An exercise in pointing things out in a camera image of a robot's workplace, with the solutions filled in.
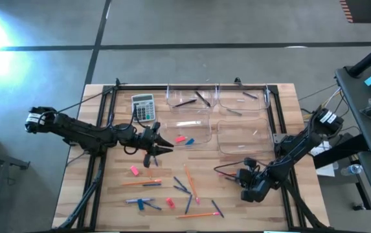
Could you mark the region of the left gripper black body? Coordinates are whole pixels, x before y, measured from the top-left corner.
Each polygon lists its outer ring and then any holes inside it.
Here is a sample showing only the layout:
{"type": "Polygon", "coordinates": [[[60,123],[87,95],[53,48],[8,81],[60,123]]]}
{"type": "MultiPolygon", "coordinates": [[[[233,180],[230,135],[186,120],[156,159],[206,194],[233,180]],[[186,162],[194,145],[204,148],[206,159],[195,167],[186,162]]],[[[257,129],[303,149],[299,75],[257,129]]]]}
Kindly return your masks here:
{"type": "Polygon", "coordinates": [[[160,128],[160,123],[156,122],[152,126],[146,126],[142,133],[137,133],[137,128],[133,128],[134,136],[134,152],[136,153],[139,150],[144,150],[146,153],[144,155],[143,165],[145,168],[150,167],[150,159],[152,153],[155,149],[155,137],[160,128]]]}

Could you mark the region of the grey desk calculator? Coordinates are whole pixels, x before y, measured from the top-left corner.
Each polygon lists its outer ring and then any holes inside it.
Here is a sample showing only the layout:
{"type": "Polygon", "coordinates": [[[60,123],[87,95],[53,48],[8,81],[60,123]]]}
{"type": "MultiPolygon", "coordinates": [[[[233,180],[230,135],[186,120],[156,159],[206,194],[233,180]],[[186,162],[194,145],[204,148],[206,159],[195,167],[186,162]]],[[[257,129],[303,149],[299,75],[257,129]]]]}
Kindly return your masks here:
{"type": "Polygon", "coordinates": [[[137,94],[131,97],[132,111],[136,110],[135,120],[150,122],[156,119],[153,94],[137,94]]]}

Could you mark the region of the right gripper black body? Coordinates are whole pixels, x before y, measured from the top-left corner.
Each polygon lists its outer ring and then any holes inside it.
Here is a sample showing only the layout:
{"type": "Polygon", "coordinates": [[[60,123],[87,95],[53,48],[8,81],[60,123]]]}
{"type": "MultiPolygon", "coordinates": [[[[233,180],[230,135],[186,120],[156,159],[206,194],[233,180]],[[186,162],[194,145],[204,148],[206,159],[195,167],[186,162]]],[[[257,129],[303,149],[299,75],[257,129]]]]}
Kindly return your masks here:
{"type": "Polygon", "coordinates": [[[269,181],[264,172],[260,170],[256,160],[246,157],[243,163],[249,169],[245,170],[240,177],[241,182],[244,184],[242,200],[262,202],[269,191],[269,181]]]}

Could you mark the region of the clear water bottle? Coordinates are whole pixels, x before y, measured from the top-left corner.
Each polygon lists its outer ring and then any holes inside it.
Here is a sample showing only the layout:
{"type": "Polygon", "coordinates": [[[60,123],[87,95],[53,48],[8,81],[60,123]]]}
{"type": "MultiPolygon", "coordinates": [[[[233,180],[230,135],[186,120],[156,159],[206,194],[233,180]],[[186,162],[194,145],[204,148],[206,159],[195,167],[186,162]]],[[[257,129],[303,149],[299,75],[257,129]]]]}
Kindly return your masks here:
{"type": "Polygon", "coordinates": [[[351,176],[359,175],[363,171],[363,167],[360,164],[351,164],[341,169],[341,175],[351,176]]]}

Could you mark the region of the black desk beam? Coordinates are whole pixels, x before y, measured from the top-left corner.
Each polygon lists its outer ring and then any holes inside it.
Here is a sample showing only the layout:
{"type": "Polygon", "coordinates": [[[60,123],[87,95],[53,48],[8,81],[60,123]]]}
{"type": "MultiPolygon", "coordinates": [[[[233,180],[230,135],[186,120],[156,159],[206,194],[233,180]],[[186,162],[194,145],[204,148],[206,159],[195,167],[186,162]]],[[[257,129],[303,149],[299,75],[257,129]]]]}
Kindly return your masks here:
{"type": "Polygon", "coordinates": [[[339,137],[339,140],[332,148],[314,156],[313,162],[315,168],[319,169],[356,153],[369,150],[370,148],[362,134],[352,136],[349,133],[345,133],[339,137]]]}

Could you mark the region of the black floor stand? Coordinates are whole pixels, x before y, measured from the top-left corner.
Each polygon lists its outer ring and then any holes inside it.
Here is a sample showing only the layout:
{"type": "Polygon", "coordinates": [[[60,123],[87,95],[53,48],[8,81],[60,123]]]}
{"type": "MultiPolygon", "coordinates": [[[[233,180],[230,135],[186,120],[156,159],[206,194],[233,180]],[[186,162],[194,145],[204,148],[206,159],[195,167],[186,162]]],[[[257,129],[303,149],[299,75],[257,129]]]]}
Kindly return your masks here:
{"type": "Polygon", "coordinates": [[[13,158],[8,155],[0,153],[0,162],[6,162],[8,165],[14,165],[19,167],[21,170],[28,169],[30,162],[25,162],[20,159],[13,158]]]}

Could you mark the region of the clear plastic bin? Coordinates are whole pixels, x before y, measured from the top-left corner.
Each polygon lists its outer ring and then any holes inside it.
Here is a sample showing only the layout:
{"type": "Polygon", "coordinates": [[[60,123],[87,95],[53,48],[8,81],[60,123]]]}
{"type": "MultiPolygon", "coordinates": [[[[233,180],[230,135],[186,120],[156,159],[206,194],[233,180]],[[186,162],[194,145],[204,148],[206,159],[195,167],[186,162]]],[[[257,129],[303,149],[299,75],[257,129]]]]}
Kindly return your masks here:
{"type": "Polygon", "coordinates": [[[218,100],[221,107],[233,111],[259,111],[270,105],[269,88],[267,85],[221,84],[218,100]],[[245,96],[243,92],[258,99],[245,96]]]}
{"type": "Polygon", "coordinates": [[[174,146],[197,146],[208,143],[212,139],[212,130],[208,115],[179,113],[169,115],[159,115],[158,122],[161,123],[159,133],[161,136],[172,143],[174,146]],[[176,143],[175,139],[185,136],[184,142],[176,143]],[[186,145],[186,142],[194,139],[194,143],[186,145]]]}
{"type": "Polygon", "coordinates": [[[174,113],[210,113],[218,102],[219,85],[210,84],[168,84],[166,88],[166,103],[174,113]],[[208,102],[211,107],[207,107],[195,94],[198,91],[208,102]],[[174,105],[196,99],[192,104],[174,107],[174,105]]]}
{"type": "Polygon", "coordinates": [[[273,151],[273,134],[267,120],[226,121],[217,125],[220,152],[228,155],[253,155],[273,151]]]}

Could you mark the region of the black metal table frame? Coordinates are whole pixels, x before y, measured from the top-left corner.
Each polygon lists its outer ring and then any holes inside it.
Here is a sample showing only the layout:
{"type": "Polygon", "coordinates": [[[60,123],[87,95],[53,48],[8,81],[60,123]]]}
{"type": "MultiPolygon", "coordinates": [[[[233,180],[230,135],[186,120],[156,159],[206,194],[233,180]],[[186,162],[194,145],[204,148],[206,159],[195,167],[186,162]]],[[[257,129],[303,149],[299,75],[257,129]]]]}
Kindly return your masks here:
{"type": "Polygon", "coordinates": [[[285,189],[271,190],[261,203],[240,198],[240,186],[226,178],[252,157],[275,158],[273,142],[304,127],[295,87],[283,84],[123,85],[100,96],[103,85],[88,85],[80,120],[106,125],[128,122],[131,99],[152,94],[161,135],[174,151],[149,168],[142,151],[111,148],[106,156],[70,150],[52,228],[65,220],[102,172],[97,194],[71,231],[85,232],[262,232],[311,230],[285,189]]]}

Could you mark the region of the striped floor mat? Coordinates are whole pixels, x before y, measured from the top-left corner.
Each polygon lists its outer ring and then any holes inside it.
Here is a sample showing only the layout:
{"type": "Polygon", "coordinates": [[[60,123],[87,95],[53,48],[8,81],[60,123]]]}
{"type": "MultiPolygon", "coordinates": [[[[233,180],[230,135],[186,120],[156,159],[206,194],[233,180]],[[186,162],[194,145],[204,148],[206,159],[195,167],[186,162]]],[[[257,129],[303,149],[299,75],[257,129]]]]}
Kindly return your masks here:
{"type": "Polygon", "coordinates": [[[371,0],[339,0],[349,23],[371,23],[371,0]]]}

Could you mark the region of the grey side desk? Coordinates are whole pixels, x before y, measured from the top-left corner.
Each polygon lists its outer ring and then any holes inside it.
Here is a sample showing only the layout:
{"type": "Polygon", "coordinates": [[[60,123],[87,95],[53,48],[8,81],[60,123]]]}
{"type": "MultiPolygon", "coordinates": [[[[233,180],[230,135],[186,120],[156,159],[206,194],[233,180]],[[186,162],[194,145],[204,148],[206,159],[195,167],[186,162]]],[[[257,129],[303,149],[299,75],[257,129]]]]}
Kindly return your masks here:
{"type": "Polygon", "coordinates": [[[371,99],[371,86],[365,84],[365,80],[371,76],[371,67],[357,78],[351,77],[347,71],[347,68],[337,69],[335,77],[371,151],[371,118],[361,113],[361,110],[368,106],[368,100],[371,99]]]}

